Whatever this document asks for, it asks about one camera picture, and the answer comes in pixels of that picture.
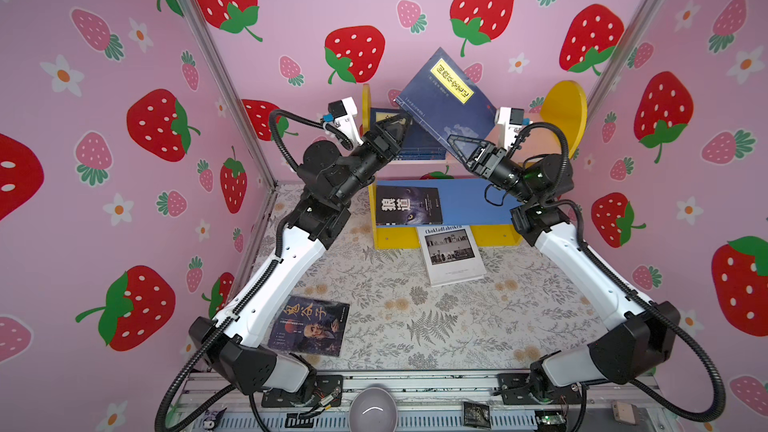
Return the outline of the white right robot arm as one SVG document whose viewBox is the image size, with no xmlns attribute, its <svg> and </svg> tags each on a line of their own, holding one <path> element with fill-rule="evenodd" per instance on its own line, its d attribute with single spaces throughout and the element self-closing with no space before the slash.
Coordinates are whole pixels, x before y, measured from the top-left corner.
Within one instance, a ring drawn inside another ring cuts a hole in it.
<svg viewBox="0 0 768 432">
<path fill-rule="evenodd" d="M 533 363 L 534 392 L 595 380 L 626 384 L 670 358 L 679 312 L 632 288 L 586 243 L 582 220 L 568 216 L 557 200 L 574 187 L 564 153 L 519 165 L 509 151 L 485 140 L 452 135 L 447 143 L 468 171 L 518 201 L 510 211 L 515 230 L 566 274 L 606 328 L 587 345 Z"/>
</svg>

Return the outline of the navy book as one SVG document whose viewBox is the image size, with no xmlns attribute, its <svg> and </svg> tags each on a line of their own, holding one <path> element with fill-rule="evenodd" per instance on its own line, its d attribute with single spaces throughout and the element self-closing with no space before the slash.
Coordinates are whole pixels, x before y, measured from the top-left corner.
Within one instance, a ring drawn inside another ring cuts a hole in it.
<svg viewBox="0 0 768 432">
<path fill-rule="evenodd" d="M 396 103 L 458 160 L 475 149 L 468 138 L 484 140 L 495 127 L 497 108 L 441 48 Z"/>
</svg>

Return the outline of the dark portrait cover book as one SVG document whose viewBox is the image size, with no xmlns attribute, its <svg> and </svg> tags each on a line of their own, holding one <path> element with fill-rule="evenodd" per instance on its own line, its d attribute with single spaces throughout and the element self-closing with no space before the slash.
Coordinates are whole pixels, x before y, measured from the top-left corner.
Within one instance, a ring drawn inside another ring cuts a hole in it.
<svg viewBox="0 0 768 432">
<path fill-rule="evenodd" d="M 275 320 L 270 349 L 338 357 L 350 305 L 302 296 L 290 296 Z"/>
</svg>

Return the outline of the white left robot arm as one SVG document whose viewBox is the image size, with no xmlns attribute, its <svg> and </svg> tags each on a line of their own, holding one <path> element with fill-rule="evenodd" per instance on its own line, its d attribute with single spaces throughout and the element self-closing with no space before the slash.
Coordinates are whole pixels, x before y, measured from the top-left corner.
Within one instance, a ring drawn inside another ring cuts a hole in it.
<svg viewBox="0 0 768 432">
<path fill-rule="evenodd" d="M 199 317 L 190 327 L 197 349 L 191 365 L 205 361 L 245 395 L 278 389 L 298 402 L 310 399 L 316 370 L 262 341 L 298 280 L 344 229 L 352 198 L 400 153 L 411 123 L 400 113 L 375 124 L 348 155 L 328 140 L 313 143 L 301 161 L 280 138 L 275 140 L 304 183 L 300 200 L 278 223 L 274 251 L 247 285 L 214 317 Z"/>
</svg>

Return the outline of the white photo cover book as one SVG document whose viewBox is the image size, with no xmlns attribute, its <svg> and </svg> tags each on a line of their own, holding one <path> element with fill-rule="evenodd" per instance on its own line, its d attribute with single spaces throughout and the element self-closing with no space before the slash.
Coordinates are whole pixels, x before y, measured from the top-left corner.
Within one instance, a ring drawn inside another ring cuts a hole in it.
<svg viewBox="0 0 768 432">
<path fill-rule="evenodd" d="M 432 287 L 481 279 L 486 269 L 469 226 L 417 228 Z"/>
</svg>

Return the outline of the small black circuit board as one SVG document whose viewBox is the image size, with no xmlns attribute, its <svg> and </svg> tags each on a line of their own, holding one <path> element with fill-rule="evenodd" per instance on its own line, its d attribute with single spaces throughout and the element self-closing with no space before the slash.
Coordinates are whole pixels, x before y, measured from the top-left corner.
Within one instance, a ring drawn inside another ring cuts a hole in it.
<svg viewBox="0 0 768 432">
<path fill-rule="evenodd" d="M 465 401 L 462 403 L 463 425 L 465 427 L 490 430 L 490 407 L 486 404 Z"/>
</svg>

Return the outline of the blue book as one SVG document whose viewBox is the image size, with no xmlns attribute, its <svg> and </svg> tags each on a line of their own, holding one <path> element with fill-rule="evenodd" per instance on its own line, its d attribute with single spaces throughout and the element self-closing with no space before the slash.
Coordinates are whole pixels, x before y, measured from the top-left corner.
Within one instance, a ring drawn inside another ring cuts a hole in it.
<svg viewBox="0 0 768 432">
<path fill-rule="evenodd" d="M 372 108 L 370 125 L 401 113 L 400 109 Z M 445 148 L 421 125 L 414 122 L 408 129 L 397 160 L 438 161 L 446 158 Z"/>
</svg>

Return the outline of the beige small box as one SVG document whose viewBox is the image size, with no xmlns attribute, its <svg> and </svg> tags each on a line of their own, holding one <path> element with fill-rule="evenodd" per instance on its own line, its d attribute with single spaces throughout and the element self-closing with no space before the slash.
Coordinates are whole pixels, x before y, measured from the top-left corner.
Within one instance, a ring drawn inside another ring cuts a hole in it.
<svg viewBox="0 0 768 432">
<path fill-rule="evenodd" d="M 639 424 L 639 409 L 634 404 L 613 401 L 611 408 L 616 422 L 632 426 Z"/>
</svg>

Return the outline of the grey bowl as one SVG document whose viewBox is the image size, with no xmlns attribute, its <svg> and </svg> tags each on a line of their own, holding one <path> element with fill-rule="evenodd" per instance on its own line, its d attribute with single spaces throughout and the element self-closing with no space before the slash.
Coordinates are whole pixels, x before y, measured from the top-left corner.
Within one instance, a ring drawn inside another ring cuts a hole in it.
<svg viewBox="0 0 768 432">
<path fill-rule="evenodd" d="M 373 386 L 360 392 L 349 408 L 349 428 L 352 432 L 394 432 L 399 414 L 389 391 Z"/>
</svg>

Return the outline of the black cartoon figurine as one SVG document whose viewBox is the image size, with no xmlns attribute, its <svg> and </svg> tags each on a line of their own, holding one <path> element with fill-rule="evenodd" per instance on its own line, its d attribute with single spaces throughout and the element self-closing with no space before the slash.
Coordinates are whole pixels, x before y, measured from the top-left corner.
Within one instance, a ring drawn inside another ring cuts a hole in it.
<svg viewBox="0 0 768 432">
<path fill-rule="evenodd" d="M 221 423 L 221 420 L 223 419 L 225 412 L 226 412 L 226 409 L 222 409 L 218 411 L 215 411 L 215 410 L 206 411 L 202 421 L 202 430 L 206 432 L 216 431 Z"/>
</svg>

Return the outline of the yellow wooden bookshelf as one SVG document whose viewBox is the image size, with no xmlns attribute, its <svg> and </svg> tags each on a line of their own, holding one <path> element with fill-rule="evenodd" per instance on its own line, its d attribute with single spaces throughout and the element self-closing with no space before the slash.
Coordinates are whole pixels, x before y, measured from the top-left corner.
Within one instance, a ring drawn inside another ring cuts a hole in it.
<svg viewBox="0 0 768 432">
<path fill-rule="evenodd" d="M 586 95 L 573 81 L 557 83 L 543 101 L 540 118 L 558 126 L 575 149 L 584 134 L 587 119 Z M 444 223 L 468 225 L 480 247 L 516 246 L 523 238 L 514 230 L 509 210 L 514 206 L 508 200 L 503 207 L 494 207 L 483 200 L 485 183 L 479 179 L 441 179 L 439 189 Z M 410 225 L 379 226 L 376 224 L 375 185 L 368 188 L 372 237 L 378 250 L 417 249 L 420 247 L 417 230 Z"/>
</svg>

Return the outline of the black wolf cover book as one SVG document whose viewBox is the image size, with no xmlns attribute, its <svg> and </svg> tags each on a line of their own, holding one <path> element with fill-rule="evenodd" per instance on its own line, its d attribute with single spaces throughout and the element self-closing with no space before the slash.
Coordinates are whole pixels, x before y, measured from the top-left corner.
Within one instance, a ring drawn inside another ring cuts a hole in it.
<svg viewBox="0 0 768 432">
<path fill-rule="evenodd" d="M 443 223 L 439 190 L 432 187 L 378 185 L 378 226 L 423 226 Z"/>
</svg>

